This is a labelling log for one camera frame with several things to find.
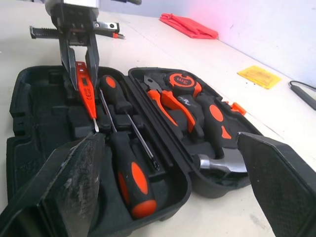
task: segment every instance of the orange and black screwdriver handle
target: orange and black screwdriver handle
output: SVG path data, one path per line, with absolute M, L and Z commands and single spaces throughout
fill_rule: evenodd
M 195 98 L 202 91 L 201 85 L 196 80 L 181 72 L 166 75 L 165 82 L 172 88 L 175 97 L 191 95 Z
M 216 148 L 237 148 L 237 135 L 233 134 L 228 122 L 215 104 L 215 97 L 200 95 L 196 102 L 202 106 L 204 113 L 204 132 Z
M 148 176 L 136 159 L 129 142 L 127 132 L 115 132 L 111 135 L 119 187 L 131 215 L 139 219 L 153 214 L 157 202 Z
M 121 86 L 112 76 L 105 75 L 101 78 L 100 89 L 106 100 L 115 106 L 117 114 L 129 114 L 132 112 L 132 104 L 126 100 Z
M 78 92 L 83 100 L 84 106 L 88 111 L 91 119 L 97 118 L 95 101 L 94 101 L 94 87 L 92 85 L 88 69 L 84 62 L 76 62 Z

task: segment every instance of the white wall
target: white wall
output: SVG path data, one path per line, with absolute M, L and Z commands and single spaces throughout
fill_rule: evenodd
M 162 13 L 183 15 L 187 12 L 190 0 L 143 0 L 141 5 L 101 0 L 101 10 L 142 16 L 160 17 Z
M 316 86 L 316 0 L 195 0 L 187 15 L 219 39 Z

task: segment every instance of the yellow card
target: yellow card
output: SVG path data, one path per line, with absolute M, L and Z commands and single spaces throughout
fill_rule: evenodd
M 238 72 L 238 75 L 256 83 L 259 86 L 262 86 L 265 89 L 272 88 L 281 80 L 281 78 L 276 75 L 273 75 L 272 73 L 269 73 L 257 66 L 246 68 L 245 70 Z

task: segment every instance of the rubber grip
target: rubber grip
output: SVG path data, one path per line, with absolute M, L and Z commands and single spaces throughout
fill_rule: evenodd
M 201 91 L 202 91 L 202 86 L 200 85 L 200 83 L 197 82 L 197 84 L 194 87 L 193 97 L 197 97 Z
M 215 104 L 215 98 L 201 95 L 197 97 L 196 102 L 202 106 L 205 119 L 205 135 L 215 150 L 218 151 L 223 147 L 237 149 L 237 135 L 230 131 L 225 117 Z
M 119 187 L 131 215 L 139 219 L 153 214 L 157 202 L 148 176 L 136 159 L 129 142 L 127 132 L 116 132 L 111 135 Z
M 97 118 L 94 88 L 84 62 L 76 62 L 78 92 L 91 119 Z
M 114 77 L 104 75 L 100 80 L 100 89 L 106 100 L 115 106 L 117 114 L 130 114 L 132 112 L 132 104 L 126 100 L 120 84 Z

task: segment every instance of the pliers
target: pliers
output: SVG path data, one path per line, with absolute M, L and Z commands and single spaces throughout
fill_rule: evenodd
M 147 92 L 149 97 L 176 127 L 178 127 L 177 122 L 168 114 L 163 105 L 171 110 L 181 110 L 188 119 L 189 133 L 197 139 L 204 137 L 204 132 L 201 126 L 197 123 L 197 120 L 191 112 L 173 96 L 172 91 L 162 90 L 158 83 L 147 75 L 144 75 L 144 82 L 149 87 L 149 91 Z

